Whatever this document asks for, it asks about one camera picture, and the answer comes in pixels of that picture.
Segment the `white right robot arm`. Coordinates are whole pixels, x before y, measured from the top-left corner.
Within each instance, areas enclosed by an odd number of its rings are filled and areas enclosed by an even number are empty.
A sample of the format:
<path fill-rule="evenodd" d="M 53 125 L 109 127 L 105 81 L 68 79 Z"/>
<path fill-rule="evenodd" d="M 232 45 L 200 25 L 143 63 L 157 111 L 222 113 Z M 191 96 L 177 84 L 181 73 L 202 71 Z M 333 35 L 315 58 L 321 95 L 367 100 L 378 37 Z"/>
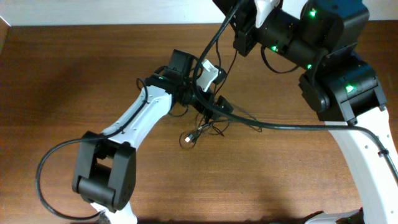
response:
<path fill-rule="evenodd" d="M 247 55 L 256 44 L 305 71 L 302 96 L 339 145 L 362 206 L 316 212 L 304 223 L 396 223 L 397 151 L 386 96 L 375 70 L 354 51 L 369 20 L 362 1 L 310 0 L 299 17 L 281 1 L 217 1 L 232 14 L 233 46 Z"/>

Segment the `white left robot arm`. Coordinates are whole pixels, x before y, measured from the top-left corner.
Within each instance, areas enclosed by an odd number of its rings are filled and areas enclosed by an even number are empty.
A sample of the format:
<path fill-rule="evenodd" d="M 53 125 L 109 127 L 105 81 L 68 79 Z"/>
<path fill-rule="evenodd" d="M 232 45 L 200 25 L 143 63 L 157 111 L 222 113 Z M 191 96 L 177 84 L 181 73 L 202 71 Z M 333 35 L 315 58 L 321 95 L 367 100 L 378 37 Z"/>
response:
<path fill-rule="evenodd" d="M 111 126 L 96 134 L 85 133 L 79 145 L 72 190 L 99 212 L 100 223 L 137 223 L 130 198 L 136 184 L 136 152 L 156 123 L 175 104 L 192 106 L 214 121 L 194 90 L 214 101 L 211 84 L 226 72 L 209 60 L 174 50 L 168 65 L 143 81 L 137 100 Z"/>

